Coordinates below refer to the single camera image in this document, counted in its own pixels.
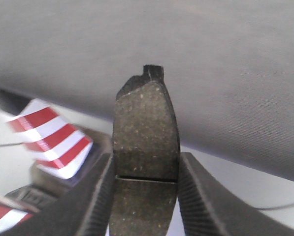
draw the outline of white stripe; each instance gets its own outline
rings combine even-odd
[[[43,161],[53,161],[64,155],[69,149],[74,147],[85,135],[79,130],[74,131],[53,149],[42,151],[30,151],[32,156]]]
[[[77,173],[77,171],[82,166],[84,160],[86,159],[91,149],[91,146],[92,146],[92,143],[89,143],[88,145],[86,145],[86,147],[81,152],[79,152],[79,154],[68,165],[66,165],[65,167],[62,167],[61,169],[46,167],[43,165],[38,165],[37,167],[61,179],[71,178]]]
[[[12,209],[0,219],[0,232],[15,226],[26,215],[24,211]]]
[[[9,122],[9,121],[13,121],[15,119],[18,119],[20,117],[38,112],[38,111],[40,111],[44,108],[47,108],[47,107],[49,107],[49,105],[46,102],[44,102],[40,99],[33,99],[28,103],[28,105],[24,108],[24,110],[19,115],[13,116],[7,112],[0,110],[0,116],[2,117],[4,122]]]
[[[55,117],[37,128],[30,129],[24,132],[17,132],[16,135],[18,135],[23,142],[33,143],[55,133],[66,124],[67,122],[64,121],[61,117]]]

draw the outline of gray fabric surface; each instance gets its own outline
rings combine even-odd
[[[294,180],[294,0],[0,0],[0,86],[107,119],[164,66],[182,143]]]

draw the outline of black object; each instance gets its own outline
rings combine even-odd
[[[179,135],[161,66],[145,65],[118,92],[113,141],[119,176],[177,180]]]
[[[294,236],[230,193],[191,153],[181,153],[178,199],[186,236]]]
[[[163,68],[143,67],[116,96],[113,236],[164,236],[177,195],[180,143]]]
[[[101,156],[67,194],[0,236],[105,235],[112,205],[114,168],[110,154]]]
[[[6,197],[29,204],[39,210],[44,209],[57,200],[57,197],[54,195],[45,191],[41,191],[39,188],[35,188],[32,185],[27,185],[7,193]]]

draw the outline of striped handle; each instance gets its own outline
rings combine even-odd
[[[31,218],[33,215],[25,211],[0,205],[0,233]]]
[[[40,99],[31,100],[18,115],[0,115],[36,159],[38,168],[61,178],[73,177],[86,159],[93,142]]]

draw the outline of brake pad friction material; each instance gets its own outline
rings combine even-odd
[[[164,236],[175,206],[174,183],[117,179],[112,214],[112,236]]]
[[[144,66],[118,92],[113,141],[117,175],[177,179],[179,136],[161,66]]]

